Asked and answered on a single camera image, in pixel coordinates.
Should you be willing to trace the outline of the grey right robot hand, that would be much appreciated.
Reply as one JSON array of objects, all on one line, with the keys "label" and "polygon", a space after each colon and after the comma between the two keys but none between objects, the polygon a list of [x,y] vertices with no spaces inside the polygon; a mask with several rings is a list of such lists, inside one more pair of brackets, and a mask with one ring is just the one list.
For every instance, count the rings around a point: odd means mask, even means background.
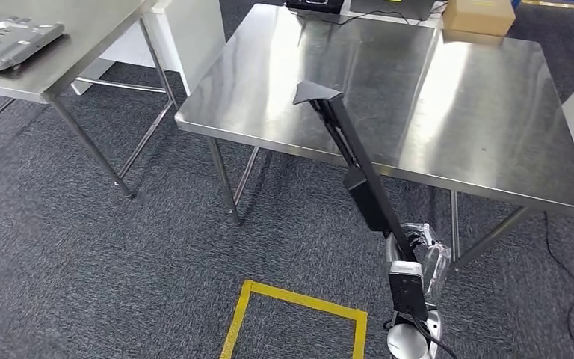
[{"label": "grey right robot hand", "polygon": [[416,279],[422,285],[423,302],[428,307],[435,307],[447,278],[452,249],[438,238],[429,224],[402,224],[401,232],[410,248],[419,252],[419,258],[415,262],[403,262],[395,236],[390,233],[386,237],[386,264],[393,301],[398,307],[402,304],[417,306],[418,284],[413,282]]}]

